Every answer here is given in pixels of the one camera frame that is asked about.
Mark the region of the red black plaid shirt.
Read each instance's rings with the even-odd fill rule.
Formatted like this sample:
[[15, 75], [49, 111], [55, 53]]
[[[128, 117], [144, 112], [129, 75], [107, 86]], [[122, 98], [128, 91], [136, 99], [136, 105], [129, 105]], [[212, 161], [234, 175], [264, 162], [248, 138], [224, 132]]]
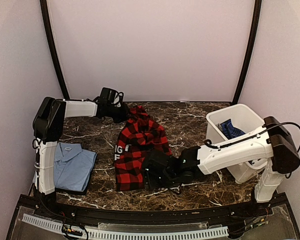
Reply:
[[116, 191], [144, 188], [142, 164], [152, 150], [172, 155], [165, 129], [142, 106], [131, 107], [114, 149]]

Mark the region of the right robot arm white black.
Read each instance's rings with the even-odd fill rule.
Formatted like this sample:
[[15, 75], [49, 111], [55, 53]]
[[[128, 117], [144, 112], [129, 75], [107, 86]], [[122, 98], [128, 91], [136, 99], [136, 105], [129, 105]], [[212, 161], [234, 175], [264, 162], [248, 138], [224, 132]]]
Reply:
[[266, 168], [254, 187], [253, 200], [245, 205], [245, 213], [256, 217], [283, 178], [300, 166], [299, 149], [285, 127], [287, 122], [279, 122], [273, 116], [263, 121], [263, 125], [242, 136], [216, 144], [207, 139], [201, 146], [186, 148], [179, 157], [149, 151], [141, 167], [145, 188], [189, 184], [201, 174], [210, 175], [223, 168], [265, 159]]

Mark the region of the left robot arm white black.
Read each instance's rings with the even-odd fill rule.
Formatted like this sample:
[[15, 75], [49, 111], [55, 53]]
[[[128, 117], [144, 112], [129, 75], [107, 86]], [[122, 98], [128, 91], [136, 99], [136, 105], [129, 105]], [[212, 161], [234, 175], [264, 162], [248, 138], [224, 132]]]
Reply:
[[32, 123], [32, 147], [36, 151], [36, 190], [43, 195], [55, 192], [54, 153], [63, 135], [66, 118], [112, 118], [117, 124], [126, 121], [128, 114], [124, 93], [108, 87], [103, 87], [100, 95], [93, 100], [45, 97]]

